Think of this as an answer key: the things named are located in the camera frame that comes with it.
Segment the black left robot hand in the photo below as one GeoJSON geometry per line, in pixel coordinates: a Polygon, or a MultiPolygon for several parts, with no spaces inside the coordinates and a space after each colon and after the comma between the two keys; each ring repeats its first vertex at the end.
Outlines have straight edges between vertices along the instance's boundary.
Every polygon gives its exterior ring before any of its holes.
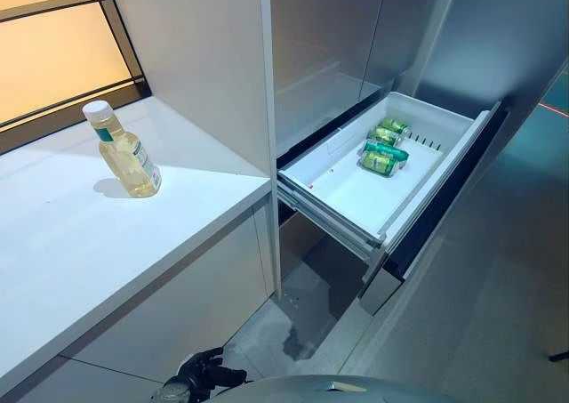
{"type": "Polygon", "coordinates": [[[246,383],[245,370],[222,365],[223,352],[223,347],[198,352],[179,367],[177,374],[188,385],[189,402],[206,401],[217,386],[234,388],[246,383]]]}

